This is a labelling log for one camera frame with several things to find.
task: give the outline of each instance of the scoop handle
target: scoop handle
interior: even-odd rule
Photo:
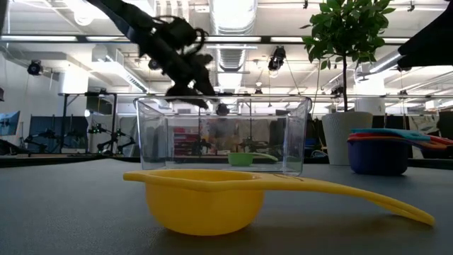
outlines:
[[[317,191],[322,193],[354,196],[364,198],[382,208],[392,211],[397,215],[423,222],[431,226],[435,224],[435,219],[432,215],[397,199],[371,191],[364,191],[359,188],[352,188],[349,186],[331,183],[328,181],[313,180],[310,178],[283,176],[279,174],[259,175],[260,179],[257,180],[257,182],[262,181],[262,185],[265,186],[265,190]]]
[[[278,158],[274,157],[273,155],[269,155],[269,154],[264,154],[264,153],[257,153],[257,152],[248,152],[249,154],[252,154],[253,156],[262,156],[262,157],[265,157],[265,158],[268,158],[268,159],[271,159],[275,162],[278,161]]]

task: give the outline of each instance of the desk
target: desk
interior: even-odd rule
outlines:
[[[389,214],[359,198],[272,191],[249,227],[191,237],[149,215],[139,164],[98,161],[0,169],[0,254],[452,254],[453,171],[361,176],[305,165],[303,176],[382,193],[426,210],[437,226]]]

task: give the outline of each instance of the blue bowl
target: blue bowl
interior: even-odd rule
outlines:
[[[401,175],[408,168],[409,147],[388,140],[348,141],[351,169],[357,174]]]

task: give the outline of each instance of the white planter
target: white planter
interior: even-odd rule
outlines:
[[[328,160],[332,165],[349,165],[348,137],[353,128],[371,128],[373,115],[366,112],[331,113],[322,117]]]

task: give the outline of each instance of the potted plant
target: potted plant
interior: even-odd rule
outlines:
[[[391,0],[327,0],[319,4],[320,14],[310,18],[311,36],[302,37],[310,62],[319,60],[320,68],[331,68],[334,62],[343,63],[344,113],[323,116],[323,127],[331,164],[347,165],[347,139],[352,128],[370,128],[371,113],[348,113],[347,59],[360,63],[375,62],[374,54],[385,44],[379,37],[388,27],[385,14],[395,11],[387,8]]]

